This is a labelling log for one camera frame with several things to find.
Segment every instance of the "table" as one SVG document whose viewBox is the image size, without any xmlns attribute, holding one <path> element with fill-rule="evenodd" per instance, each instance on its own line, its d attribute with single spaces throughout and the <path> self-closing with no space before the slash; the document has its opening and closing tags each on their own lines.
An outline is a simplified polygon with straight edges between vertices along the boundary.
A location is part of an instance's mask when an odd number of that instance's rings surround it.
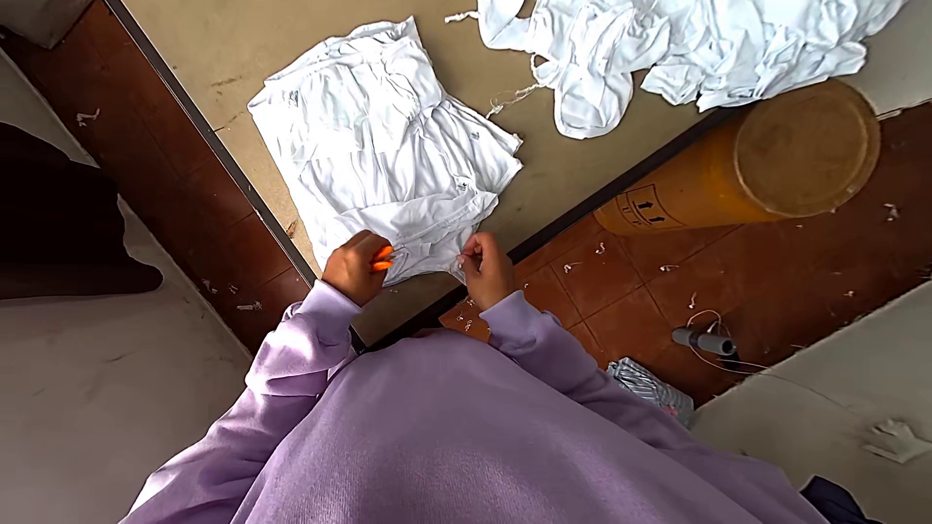
<svg viewBox="0 0 932 524">
<path fill-rule="evenodd" d="M 473 0 L 108 3 L 309 283 L 321 269 L 288 189 L 246 110 L 266 77 L 327 36 L 414 15 L 437 77 L 452 96 L 478 112 L 490 108 L 491 98 L 507 99 L 509 93 L 534 83 L 527 54 L 486 48 L 475 21 L 444 24 L 445 15 L 474 9 Z M 492 118 L 525 141 L 517 154 L 525 168 L 481 226 L 497 235 L 515 262 L 729 114 L 718 110 L 703 118 L 692 104 L 675 107 L 636 90 L 618 128 L 578 141 L 557 132 L 553 106 L 553 92 L 537 90 Z M 354 346 L 384 346 L 426 321 L 435 322 L 463 296 L 465 289 L 445 273 L 393 286 L 353 322 Z"/>
</svg>

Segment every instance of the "dark fabric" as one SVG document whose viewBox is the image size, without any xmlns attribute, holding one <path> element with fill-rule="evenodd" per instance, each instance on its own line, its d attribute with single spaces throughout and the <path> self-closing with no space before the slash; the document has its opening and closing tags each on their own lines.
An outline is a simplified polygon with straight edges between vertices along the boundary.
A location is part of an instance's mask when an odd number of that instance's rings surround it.
<svg viewBox="0 0 932 524">
<path fill-rule="evenodd" d="M 123 246 L 117 185 L 0 123 L 0 299 L 142 293 L 162 282 Z"/>
<path fill-rule="evenodd" d="M 848 490 L 821 476 L 809 481 L 802 496 L 831 524 L 883 524 L 865 517 Z"/>
</svg>

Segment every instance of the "brown tile floor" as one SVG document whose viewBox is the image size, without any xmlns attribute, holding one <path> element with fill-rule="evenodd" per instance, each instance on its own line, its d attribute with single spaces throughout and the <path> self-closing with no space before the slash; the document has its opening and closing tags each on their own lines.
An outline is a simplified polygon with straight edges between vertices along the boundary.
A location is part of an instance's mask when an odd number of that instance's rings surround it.
<svg viewBox="0 0 932 524">
<path fill-rule="evenodd" d="M 307 284 L 100 0 L 52 51 L 0 45 L 250 351 Z M 100 116 L 78 126 L 77 113 Z M 237 306 L 262 304 L 262 310 Z"/>
<path fill-rule="evenodd" d="M 105 4 L 95 2 L 53 51 L 14 35 L 0 46 L 255 351 L 308 287 Z M 77 125 L 76 113 L 98 108 L 100 117 Z M 631 355 L 705 402 L 740 378 L 670 343 L 671 328 L 697 311 L 693 293 L 698 308 L 725 315 L 744 359 L 770 365 L 924 282 L 930 122 L 929 105 L 884 121 L 877 173 L 835 214 L 630 238 L 589 216 L 519 264 L 519 278 L 601 365 Z M 897 205 L 898 220 L 886 221 L 885 203 Z M 668 264 L 678 268 L 660 271 Z M 261 311 L 236 308 L 255 301 Z M 469 302 L 443 320 L 488 336 Z"/>
<path fill-rule="evenodd" d="M 742 377 L 670 341 L 695 312 L 720 312 L 742 359 L 772 365 L 928 279 L 932 105 L 882 127 L 877 171 L 834 214 L 638 237 L 611 235 L 590 215 L 517 265 L 525 294 L 603 367 L 631 356 L 706 402 Z M 887 203 L 898 219 L 887 220 Z M 441 321 L 488 338 L 468 301 Z"/>
</svg>

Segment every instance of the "white fabric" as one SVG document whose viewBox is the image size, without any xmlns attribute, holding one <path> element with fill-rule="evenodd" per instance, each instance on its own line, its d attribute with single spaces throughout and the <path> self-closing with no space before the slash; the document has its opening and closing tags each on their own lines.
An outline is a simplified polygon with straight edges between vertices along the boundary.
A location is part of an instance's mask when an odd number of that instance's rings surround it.
<svg viewBox="0 0 932 524">
<path fill-rule="evenodd" d="M 371 229 L 395 247 L 386 285 L 449 271 L 521 169 L 521 141 L 447 95 L 413 19 L 328 38 L 249 103 L 321 265 Z"/>
<path fill-rule="evenodd" d="M 700 111 L 740 105 L 850 75 L 864 64 L 861 39 L 880 31 L 906 0 L 478 0 L 487 47 L 547 59 L 532 65 L 555 91 L 561 133 L 611 131 L 631 100 L 631 72 L 653 65 L 641 84 L 673 104 L 698 98 Z"/>
</svg>

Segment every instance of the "loose thread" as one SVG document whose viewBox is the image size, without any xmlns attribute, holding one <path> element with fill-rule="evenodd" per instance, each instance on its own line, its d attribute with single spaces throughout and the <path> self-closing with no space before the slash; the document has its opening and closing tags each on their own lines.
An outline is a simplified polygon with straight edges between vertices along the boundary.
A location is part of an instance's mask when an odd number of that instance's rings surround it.
<svg viewBox="0 0 932 524">
<path fill-rule="evenodd" d="M 466 11 L 463 13 L 457 13 L 455 15 L 450 15 L 444 18 L 444 23 L 450 23 L 451 21 L 464 21 L 466 19 L 479 20 L 479 11 Z"/>
<path fill-rule="evenodd" d="M 534 92 L 537 88 L 542 88 L 542 87 L 545 87 L 545 86 L 543 84 L 534 84 L 532 86 L 527 86 L 526 88 L 522 90 L 517 90 L 514 92 L 514 98 L 504 103 L 499 103 L 498 98 L 493 98 L 492 100 L 489 100 L 488 102 L 492 105 L 492 110 L 488 112 L 488 114 L 486 115 L 486 118 L 489 118 L 492 115 L 497 115 L 498 113 L 501 113 L 501 110 L 504 109 L 505 107 L 508 107 L 509 105 L 521 102 L 522 100 L 526 99 L 530 93 Z"/>
</svg>

